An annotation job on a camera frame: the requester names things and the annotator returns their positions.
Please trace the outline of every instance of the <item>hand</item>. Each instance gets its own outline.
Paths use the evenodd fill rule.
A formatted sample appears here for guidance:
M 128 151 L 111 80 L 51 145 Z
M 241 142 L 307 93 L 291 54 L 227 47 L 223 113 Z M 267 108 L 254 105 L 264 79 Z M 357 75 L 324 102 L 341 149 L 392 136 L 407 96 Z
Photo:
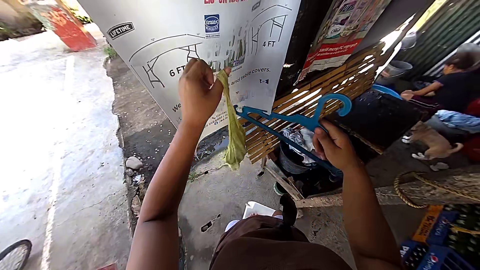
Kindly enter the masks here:
M 193 58 L 179 80 L 182 122 L 203 129 L 222 98 L 223 85 L 214 83 L 212 69 L 205 61 Z
M 410 100 L 412 99 L 412 97 L 414 96 L 413 94 L 408 94 L 408 93 L 401 93 L 400 96 L 404 99 L 404 100 Z
M 363 167 L 348 136 L 326 120 L 322 120 L 321 123 L 328 133 L 320 127 L 315 129 L 313 146 L 317 155 L 344 172 L 351 168 Z

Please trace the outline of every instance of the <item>concrete road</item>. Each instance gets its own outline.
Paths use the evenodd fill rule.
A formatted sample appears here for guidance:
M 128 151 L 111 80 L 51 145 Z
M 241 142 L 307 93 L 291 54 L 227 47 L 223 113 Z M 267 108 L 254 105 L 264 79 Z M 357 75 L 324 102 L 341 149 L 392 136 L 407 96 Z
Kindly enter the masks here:
M 52 32 L 0 42 L 0 250 L 30 239 L 26 269 L 124 269 L 131 244 L 112 81 L 98 48 Z

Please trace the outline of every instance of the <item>white sign board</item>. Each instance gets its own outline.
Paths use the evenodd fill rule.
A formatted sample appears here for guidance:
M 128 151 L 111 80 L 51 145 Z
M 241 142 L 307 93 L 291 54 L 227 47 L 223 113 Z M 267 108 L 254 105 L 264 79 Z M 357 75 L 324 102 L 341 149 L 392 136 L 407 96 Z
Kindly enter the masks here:
M 178 80 L 190 58 L 230 66 L 234 104 L 270 113 L 299 0 L 79 0 L 178 127 Z M 224 98 L 202 137 L 228 124 Z

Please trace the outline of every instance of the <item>person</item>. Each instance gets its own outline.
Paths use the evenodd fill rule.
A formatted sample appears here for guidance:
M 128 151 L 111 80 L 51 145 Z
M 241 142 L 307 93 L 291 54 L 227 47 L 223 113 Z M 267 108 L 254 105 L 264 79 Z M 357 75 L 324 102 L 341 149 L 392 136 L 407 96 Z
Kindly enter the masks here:
M 203 60 L 187 63 L 179 81 L 183 120 L 147 189 L 127 270 L 178 269 L 178 207 L 200 134 L 222 90 Z M 315 151 L 344 173 L 344 223 L 357 268 L 399 270 L 400 253 L 362 162 L 346 134 L 327 121 L 322 124 L 328 133 L 315 130 Z M 291 226 L 296 216 L 289 217 L 286 208 L 296 208 L 289 202 L 293 203 L 280 201 L 283 220 L 257 215 L 234 224 L 222 235 L 210 269 L 351 269 L 333 251 L 310 243 Z
M 418 91 L 407 90 L 401 97 L 424 107 L 463 113 L 470 102 L 478 98 L 479 75 L 467 71 L 475 64 L 469 52 L 458 52 L 444 65 L 444 75 Z

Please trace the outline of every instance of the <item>dog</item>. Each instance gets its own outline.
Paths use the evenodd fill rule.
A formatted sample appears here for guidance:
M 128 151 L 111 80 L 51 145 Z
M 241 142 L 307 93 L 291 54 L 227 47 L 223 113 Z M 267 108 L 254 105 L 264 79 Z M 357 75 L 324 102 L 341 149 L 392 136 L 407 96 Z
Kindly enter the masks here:
M 462 149 L 463 144 L 456 143 L 456 147 L 452 148 L 445 137 L 440 135 L 431 127 L 422 121 L 419 121 L 411 128 L 412 136 L 403 136 L 402 142 L 409 144 L 413 141 L 421 141 L 428 145 L 429 149 L 425 154 L 412 154 L 412 157 L 418 160 L 432 160 L 436 158 L 446 158 L 451 154 Z

